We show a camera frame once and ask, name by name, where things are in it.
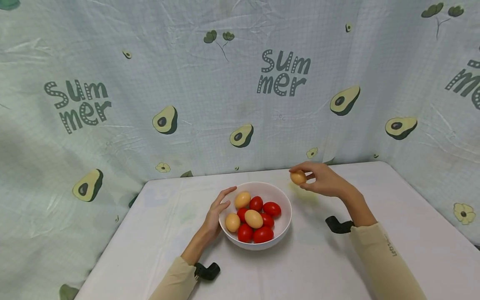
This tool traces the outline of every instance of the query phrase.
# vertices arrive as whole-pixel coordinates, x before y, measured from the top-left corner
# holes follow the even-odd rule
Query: fabric backdrop
[[[0,299],[71,298],[148,180],[304,160],[385,161],[479,245],[479,7],[0,0]]]

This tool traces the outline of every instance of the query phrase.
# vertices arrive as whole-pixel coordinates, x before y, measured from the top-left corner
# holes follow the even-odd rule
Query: person's right hand
[[[313,163],[311,161],[303,162],[290,169],[291,173],[297,171],[305,173],[307,180],[315,178],[313,183],[303,183],[300,187],[304,190],[322,194],[328,197],[338,197],[343,200],[346,194],[356,191],[356,188],[340,175],[335,173],[329,166],[321,163]]]

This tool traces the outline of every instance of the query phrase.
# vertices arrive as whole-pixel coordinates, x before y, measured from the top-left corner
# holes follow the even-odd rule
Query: black bracket
[[[205,268],[203,264],[195,264],[195,277],[199,277],[204,280],[214,280],[220,273],[220,267],[216,263],[212,263],[208,268]]]
[[[350,228],[355,226],[352,221],[340,223],[335,216],[329,216],[327,219],[325,219],[325,223],[327,223],[328,227],[333,233],[338,234],[349,233]]]

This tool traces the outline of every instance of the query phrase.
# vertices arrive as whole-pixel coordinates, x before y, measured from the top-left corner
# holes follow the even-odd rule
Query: red tomato
[[[271,239],[273,239],[273,230],[270,227],[263,226],[253,233],[253,242],[255,244],[265,243]]]
[[[245,213],[247,212],[248,209],[242,207],[237,211],[237,215],[240,218],[240,222],[245,223]]]
[[[253,229],[248,224],[242,224],[237,231],[239,241],[249,243],[253,237]]]
[[[264,204],[264,212],[272,217],[276,217],[282,214],[282,209],[275,202],[267,202]]]
[[[250,209],[256,210],[257,212],[261,212],[263,206],[264,206],[264,201],[259,196],[255,196],[250,200]]]
[[[262,219],[264,220],[264,226],[272,228],[273,225],[275,225],[275,222],[273,221],[273,218],[266,214],[266,213],[261,213]]]

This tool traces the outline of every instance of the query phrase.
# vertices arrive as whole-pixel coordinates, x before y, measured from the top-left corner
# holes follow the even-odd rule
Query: egg
[[[235,208],[239,209],[242,207],[246,207],[248,203],[250,203],[250,193],[249,192],[241,192],[235,197]]]
[[[237,214],[231,213],[228,214],[225,219],[225,226],[230,232],[237,232],[240,227],[240,217]]]
[[[295,173],[290,173],[290,179],[292,179],[293,183],[296,185],[301,185],[302,183],[307,182],[307,176],[303,171],[297,171]]]
[[[253,229],[258,229],[264,225],[264,219],[260,213],[253,209],[249,209],[245,213],[245,222]]]

